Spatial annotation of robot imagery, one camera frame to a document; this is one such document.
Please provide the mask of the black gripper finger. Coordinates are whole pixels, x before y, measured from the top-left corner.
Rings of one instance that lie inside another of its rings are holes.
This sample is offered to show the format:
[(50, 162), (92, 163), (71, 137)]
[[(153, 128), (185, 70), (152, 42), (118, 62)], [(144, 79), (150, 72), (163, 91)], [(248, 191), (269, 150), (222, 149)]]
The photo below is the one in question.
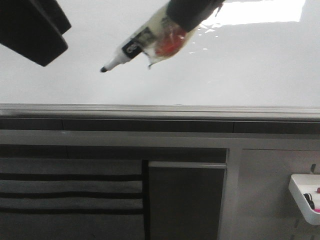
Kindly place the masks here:
[(223, 5), (223, 0), (170, 0), (166, 14), (185, 32), (190, 32)]
[(0, 43), (40, 66), (68, 49), (63, 34), (71, 27), (56, 0), (0, 2)]

